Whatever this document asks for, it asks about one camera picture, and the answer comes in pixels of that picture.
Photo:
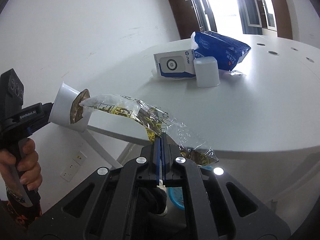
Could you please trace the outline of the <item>person's left hand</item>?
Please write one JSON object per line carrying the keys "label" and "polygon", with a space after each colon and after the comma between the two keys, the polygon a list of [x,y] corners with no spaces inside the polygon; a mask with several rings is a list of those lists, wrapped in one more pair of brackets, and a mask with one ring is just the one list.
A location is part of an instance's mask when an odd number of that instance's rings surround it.
{"label": "person's left hand", "polygon": [[[28,139],[23,145],[24,158],[18,162],[17,170],[23,172],[20,183],[26,185],[28,190],[36,190],[42,184],[41,167],[39,165],[39,155],[35,150],[35,142]],[[11,165],[15,166],[16,158],[7,150],[1,150],[1,176],[5,182],[6,187],[19,194],[18,183],[10,172]]]}

